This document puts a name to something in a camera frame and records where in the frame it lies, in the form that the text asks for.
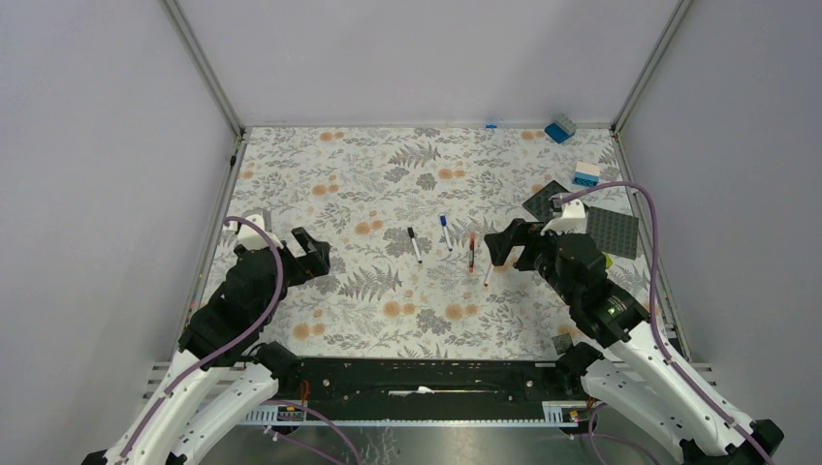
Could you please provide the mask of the white marker red end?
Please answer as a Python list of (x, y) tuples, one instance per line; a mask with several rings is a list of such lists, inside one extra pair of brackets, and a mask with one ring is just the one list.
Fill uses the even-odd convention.
[(493, 263), (490, 263), (490, 264), (489, 264), (489, 266), (488, 266), (488, 269), (487, 269), (486, 275), (485, 275), (484, 282), (483, 282), (483, 285), (484, 285), (486, 288), (490, 285), (491, 278), (492, 278), (492, 276), (493, 276), (493, 274), (494, 274), (494, 269), (495, 269), (494, 264), (493, 264)]

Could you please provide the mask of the orange red pen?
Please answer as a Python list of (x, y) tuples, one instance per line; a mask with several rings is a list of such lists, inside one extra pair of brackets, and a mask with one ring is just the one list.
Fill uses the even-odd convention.
[(476, 233), (471, 231), (468, 237), (468, 273), (473, 274), (475, 269)]

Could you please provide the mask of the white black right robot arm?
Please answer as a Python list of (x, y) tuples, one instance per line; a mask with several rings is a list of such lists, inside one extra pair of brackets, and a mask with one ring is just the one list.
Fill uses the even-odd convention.
[(522, 248), (516, 268), (535, 271), (595, 341), (559, 360), (557, 389), (585, 394), (642, 428), (679, 464), (771, 464), (784, 439), (770, 419), (754, 419), (719, 394), (671, 345), (650, 312), (613, 282), (606, 257), (584, 233), (545, 232), (515, 219), (484, 241), (495, 265)]

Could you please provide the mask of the white marker black tip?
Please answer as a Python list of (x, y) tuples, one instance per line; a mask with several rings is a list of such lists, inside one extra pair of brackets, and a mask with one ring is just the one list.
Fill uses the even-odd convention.
[(415, 233), (414, 229), (412, 227), (408, 227), (407, 228), (407, 234), (408, 234), (410, 243), (412, 245), (412, 248), (413, 248), (417, 263), (422, 264), (423, 263), (422, 253), (421, 253), (421, 249), (419, 247), (419, 244), (418, 244), (418, 241), (417, 241), (417, 236), (416, 236), (416, 233)]

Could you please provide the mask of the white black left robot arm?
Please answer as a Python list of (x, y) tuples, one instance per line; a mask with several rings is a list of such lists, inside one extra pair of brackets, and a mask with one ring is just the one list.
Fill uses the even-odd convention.
[(207, 392), (256, 343), (289, 288), (331, 268), (331, 246), (295, 228), (303, 253), (249, 220), (230, 217), (237, 230), (236, 263), (184, 329), (161, 385), (112, 446), (86, 455), (86, 464), (164, 464)]

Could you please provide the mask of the white marker blue end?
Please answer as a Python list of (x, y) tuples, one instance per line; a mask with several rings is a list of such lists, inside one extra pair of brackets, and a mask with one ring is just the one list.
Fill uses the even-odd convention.
[(449, 232), (449, 229), (448, 229), (448, 222), (447, 222), (446, 215), (444, 215), (444, 214), (440, 215), (439, 220), (440, 220), (441, 228), (442, 228), (442, 231), (443, 231), (443, 237), (444, 237), (444, 240), (445, 240), (445, 243), (446, 243), (446, 247), (447, 247), (449, 252), (452, 252), (454, 250), (454, 246), (453, 246), (453, 243), (452, 243), (452, 240), (451, 240), (451, 237), (450, 237), (450, 232)]

